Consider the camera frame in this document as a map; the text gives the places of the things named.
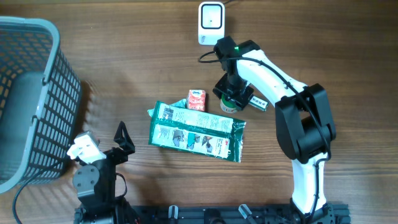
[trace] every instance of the wood grain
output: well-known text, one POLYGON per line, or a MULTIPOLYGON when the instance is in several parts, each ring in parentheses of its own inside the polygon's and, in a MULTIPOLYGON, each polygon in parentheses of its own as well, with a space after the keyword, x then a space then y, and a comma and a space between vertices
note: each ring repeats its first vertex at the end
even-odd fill
MULTIPOLYGON (((52 21, 61 48, 83 82, 78 127, 92 129, 100 148, 120 120, 136 153, 118 167, 133 205, 262 205, 288 203, 292 165, 275 137, 274 109, 248 108, 237 164, 147 144, 147 110, 173 103, 189 89, 211 93, 220 64, 199 64, 211 50, 197 42, 197 2, 0 6, 0 14, 52 21)), ((353 223, 398 223, 398 2, 240 1, 228 5, 226 33, 254 40, 301 82, 328 92, 337 138, 325 166, 325 195, 349 204, 353 223)), ((79 206, 72 176, 27 187, 17 209, 24 223, 71 223, 79 206)), ((118 181, 118 192, 123 184, 118 181)), ((16 189, 0 195, 0 223, 14 223, 16 189)))
POLYGON ((200 0, 2 0, 2 3, 3 4, 76 4, 76 3, 189 2, 189 1, 201 2, 200 0))

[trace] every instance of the white label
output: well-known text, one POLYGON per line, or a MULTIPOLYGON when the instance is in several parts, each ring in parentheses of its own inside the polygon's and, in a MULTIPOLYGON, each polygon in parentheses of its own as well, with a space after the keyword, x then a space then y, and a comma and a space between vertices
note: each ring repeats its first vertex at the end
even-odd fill
POLYGON ((158 118, 169 119, 200 128, 222 131, 224 133, 231 133, 232 124, 234 122, 232 118, 225 118, 195 110, 177 108, 175 106, 166 105, 165 103, 162 103, 159 107, 158 118))
POLYGON ((236 109, 236 108, 229 108, 229 107, 225 106, 225 104, 223 103, 223 100, 220 100, 220 106, 221 106, 221 109, 225 113, 236 113, 236 112, 238 112, 238 109, 236 109))
POLYGON ((229 139, 156 124, 153 144, 227 158, 229 139))
POLYGON ((259 108, 260 110, 265 111, 267 109, 268 106, 268 102, 265 100, 262 100, 258 97, 252 97, 250 100, 250 104, 255 106, 256 108, 259 108))

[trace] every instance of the plastic basket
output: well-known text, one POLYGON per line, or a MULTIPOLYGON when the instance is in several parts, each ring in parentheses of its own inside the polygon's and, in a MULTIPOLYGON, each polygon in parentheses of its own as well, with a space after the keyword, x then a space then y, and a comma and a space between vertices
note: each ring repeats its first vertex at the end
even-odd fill
MULTIPOLYGON (((0 194, 64 158, 81 86, 43 19, 0 16, 0 194)), ((61 163, 32 184, 57 179, 61 163)))

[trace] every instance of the plastic package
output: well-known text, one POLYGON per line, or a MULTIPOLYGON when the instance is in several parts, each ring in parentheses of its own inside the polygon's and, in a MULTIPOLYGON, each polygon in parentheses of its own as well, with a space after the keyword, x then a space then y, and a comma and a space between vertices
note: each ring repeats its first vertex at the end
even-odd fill
POLYGON ((167 105, 158 101, 149 144, 241 162, 245 121, 167 105))
POLYGON ((205 90, 190 90, 187 96, 187 108, 191 110, 204 111, 206 103, 205 90))
MULTIPOLYGON (((187 99, 182 99, 182 100, 180 100, 178 102, 175 102, 175 103, 171 104, 170 106, 176 106, 178 108, 185 108, 185 104, 186 103, 187 103, 187 99)), ((149 114, 150 117, 152 117, 154 115, 154 111, 155 111, 155 108, 148 110, 148 114, 149 114)))

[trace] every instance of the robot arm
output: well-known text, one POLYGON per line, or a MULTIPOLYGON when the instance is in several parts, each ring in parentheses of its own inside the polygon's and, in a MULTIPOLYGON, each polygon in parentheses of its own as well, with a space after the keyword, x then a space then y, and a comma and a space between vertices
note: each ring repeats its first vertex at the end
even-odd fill
POLYGON ((278 72, 305 99, 330 145, 330 141, 336 138, 336 131, 326 91, 319 84, 306 86, 288 76, 251 40, 236 45, 232 38, 225 37, 218 41, 214 51, 221 61, 223 70, 227 71, 213 90, 219 98, 223 96, 236 105, 238 110, 243 110, 253 97, 253 89, 250 87, 252 84, 275 107, 278 143, 285 155, 292 160, 294 174, 292 207, 300 215, 302 223, 308 221, 318 183, 316 212, 311 218, 314 222, 322 214, 321 208, 326 203, 323 194, 324 162, 319 162, 318 170, 315 168, 319 159, 327 158, 320 131, 311 117, 300 118, 303 105, 296 94, 273 71, 257 62, 228 60, 228 58, 252 58, 264 62, 278 72))

